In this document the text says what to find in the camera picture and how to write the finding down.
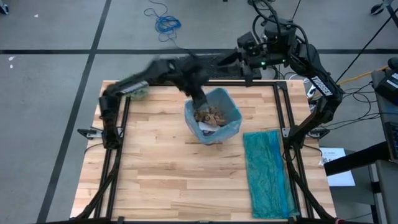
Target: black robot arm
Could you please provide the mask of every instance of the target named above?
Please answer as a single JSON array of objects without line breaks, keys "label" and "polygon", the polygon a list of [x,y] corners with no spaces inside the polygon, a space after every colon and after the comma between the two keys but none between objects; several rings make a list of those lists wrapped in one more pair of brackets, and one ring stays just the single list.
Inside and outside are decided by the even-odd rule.
[{"label": "black robot arm", "polygon": [[102,139],[105,148],[117,149],[121,145],[121,135],[116,127],[118,111],[123,95],[155,83],[171,82],[187,96],[191,96],[194,108],[207,104],[201,89],[208,77],[201,75],[201,65],[195,55],[185,60],[157,59],[140,73],[131,75],[115,84],[109,85],[99,98],[101,119],[103,120]]},{"label": "black robot arm", "polygon": [[311,115],[299,126],[291,127],[289,131],[287,138],[289,145],[302,147],[308,132],[333,119],[343,99],[344,91],[323,68],[316,48],[295,34],[297,28],[303,32],[302,28],[292,21],[283,19],[279,21],[282,24],[280,34],[274,22],[265,21],[262,24],[264,26],[262,42],[257,43],[250,32],[244,34],[238,39],[238,47],[218,65],[226,66],[238,62],[246,86],[252,85],[254,69],[265,69],[273,65],[290,66],[297,75],[307,77],[322,97]]}]

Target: brown snack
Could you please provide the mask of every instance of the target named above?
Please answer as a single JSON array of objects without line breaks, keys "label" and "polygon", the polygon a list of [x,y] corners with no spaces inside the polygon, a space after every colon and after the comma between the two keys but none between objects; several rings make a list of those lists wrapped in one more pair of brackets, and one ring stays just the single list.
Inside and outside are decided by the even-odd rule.
[{"label": "brown snack", "polygon": [[197,122],[201,121],[212,126],[224,126],[227,124],[219,110],[214,106],[209,107],[209,110],[195,110],[193,117]]}]

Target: wooden table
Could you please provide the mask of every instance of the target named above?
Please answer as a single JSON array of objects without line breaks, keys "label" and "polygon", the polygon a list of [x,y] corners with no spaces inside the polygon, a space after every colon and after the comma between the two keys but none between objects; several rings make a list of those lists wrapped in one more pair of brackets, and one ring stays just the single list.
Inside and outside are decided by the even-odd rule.
[{"label": "wooden table", "polygon": [[[113,81],[105,81],[101,91],[110,83]],[[292,80],[287,86],[295,123],[300,124],[310,114],[303,83]],[[237,135],[212,146],[198,144],[188,129],[183,117],[187,98],[174,86],[152,86],[144,100],[131,102],[113,219],[256,220],[251,217],[243,133],[279,129],[274,92],[271,86],[222,87],[233,97],[244,119]],[[205,86],[204,90],[213,88],[216,86]],[[281,100],[288,120],[283,97]],[[99,115],[97,108],[93,126],[102,128]],[[92,140],[88,146],[100,142]],[[313,139],[305,143],[318,147]],[[78,215],[96,193],[104,154],[101,146],[86,153],[71,217]],[[309,189],[335,216],[325,170],[318,166],[320,153],[304,147],[302,157]],[[305,217],[305,202],[297,189]],[[106,206],[102,208],[104,217]]]}]

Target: plastic container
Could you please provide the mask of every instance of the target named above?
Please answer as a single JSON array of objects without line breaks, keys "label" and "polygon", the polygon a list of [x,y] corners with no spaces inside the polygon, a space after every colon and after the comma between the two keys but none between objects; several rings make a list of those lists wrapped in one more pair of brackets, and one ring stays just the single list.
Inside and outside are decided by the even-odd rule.
[{"label": "plastic container", "polygon": [[192,100],[185,103],[185,122],[191,132],[199,139],[202,144],[214,144],[223,142],[239,132],[242,123],[242,114],[233,102],[228,92],[223,88],[214,89],[206,94],[208,104],[217,107],[227,122],[210,136],[205,136],[199,129],[198,123],[193,117],[194,109]]}]

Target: blue cloth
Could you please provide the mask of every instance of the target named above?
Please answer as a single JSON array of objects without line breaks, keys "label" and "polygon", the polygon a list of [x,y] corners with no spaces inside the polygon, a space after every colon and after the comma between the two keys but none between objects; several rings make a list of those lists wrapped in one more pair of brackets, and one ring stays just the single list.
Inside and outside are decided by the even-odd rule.
[{"label": "blue cloth", "polygon": [[253,218],[298,215],[280,154],[279,131],[245,133],[246,170]]}]

